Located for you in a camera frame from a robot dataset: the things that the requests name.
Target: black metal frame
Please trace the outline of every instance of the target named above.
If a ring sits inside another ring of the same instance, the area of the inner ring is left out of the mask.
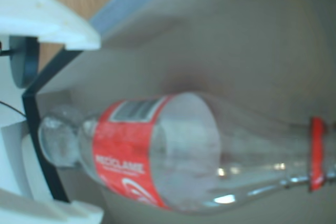
[[[61,50],[56,57],[43,69],[31,86],[23,94],[23,104],[27,116],[27,123],[33,140],[37,158],[41,165],[42,172],[45,176],[50,192],[54,199],[69,202],[67,194],[63,188],[60,178],[55,167],[53,167],[43,156],[41,147],[38,142],[38,127],[40,116],[36,103],[36,94],[48,83],[63,67],[74,60],[81,51]]]

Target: red label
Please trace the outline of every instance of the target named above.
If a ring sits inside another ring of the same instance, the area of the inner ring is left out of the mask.
[[[101,116],[93,139],[97,173],[117,194],[167,208],[150,171],[150,141],[155,122],[172,97],[121,101]]]

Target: wire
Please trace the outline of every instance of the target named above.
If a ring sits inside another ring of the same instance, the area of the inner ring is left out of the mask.
[[[5,102],[2,102],[2,101],[0,101],[0,104],[2,104],[2,105],[4,105],[4,106],[6,106],[6,107],[8,107],[8,108],[10,108],[10,109],[12,109],[12,110],[14,110],[16,113],[19,113],[19,114],[22,115],[22,116],[26,117],[26,115],[25,115],[24,113],[22,113],[20,110],[18,110],[18,109],[16,109],[16,108],[14,108],[13,106],[10,106],[9,104],[7,104],[7,103],[5,103]]]

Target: plastic bottle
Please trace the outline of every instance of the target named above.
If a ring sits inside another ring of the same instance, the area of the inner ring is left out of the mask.
[[[317,190],[336,177],[334,134],[319,118],[287,124],[196,92],[120,101],[82,118],[69,106],[43,118],[45,157],[169,210],[224,211],[297,185]]]

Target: barcode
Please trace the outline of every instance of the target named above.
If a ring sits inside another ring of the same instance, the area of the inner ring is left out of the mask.
[[[126,101],[111,114],[111,122],[150,122],[163,99]]]

